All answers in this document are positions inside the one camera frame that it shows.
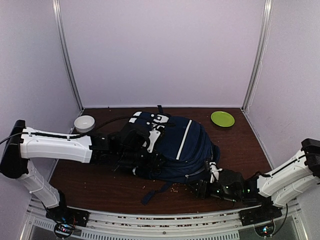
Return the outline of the navy blue backpack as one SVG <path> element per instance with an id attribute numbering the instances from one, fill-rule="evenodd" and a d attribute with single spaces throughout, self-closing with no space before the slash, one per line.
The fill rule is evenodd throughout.
<path id="1" fill-rule="evenodd" d="M 185 184 L 206 176 L 205 161 L 215 162 L 220 159 L 220 149 L 214 145 L 204 126 L 190 118 L 170 116 L 160 111 L 151 113 L 137 111 L 125 125 L 130 133 L 130 143 L 134 143 L 134 152 L 147 150 L 143 144 L 150 135 L 150 130 L 165 126 L 156 141 L 152 153 L 165 157 L 161 173 L 155 177 L 143 177 L 149 180 L 161 180 L 165 184 L 159 190 L 148 192 L 141 203 L 147 205 L 152 197 L 165 192 L 173 184 Z"/>

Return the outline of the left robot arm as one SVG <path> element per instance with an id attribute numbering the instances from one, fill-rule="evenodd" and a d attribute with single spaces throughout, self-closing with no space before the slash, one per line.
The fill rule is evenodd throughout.
<path id="1" fill-rule="evenodd" d="M 33 158 L 71 160 L 82 164 L 108 165 L 113 169 L 136 171 L 142 167 L 160 168 L 155 145 L 168 122 L 157 117 L 138 124 L 140 117 L 131 117 L 120 132 L 109 135 L 93 130 L 80 134 L 45 132 L 26 127 L 17 120 L 5 143 L 0 160 L 0 172 L 21 181 L 28 191 L 44 205 L 49 218 L 58 223 L 70 223 L 77 215 L 67 206 L 64 193 L 51 186 L 36 170 Z"/>

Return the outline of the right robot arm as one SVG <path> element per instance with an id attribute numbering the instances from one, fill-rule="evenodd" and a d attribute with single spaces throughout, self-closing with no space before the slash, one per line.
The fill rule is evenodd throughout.
<path id="1" fill-rule="evenodd" d="M 256 172 L 244 179 L 240 172 L 217 168 L 209 163 L 206 175 L 188 184 L 198 198 L 216 197 L 248 206 L 261 205 L 256 210 L 259 220 L 268 220 L 276 208 L 320 183 L 320 142 L 306 138 L 301 149 L 288 161 L 267 173 Z"/>

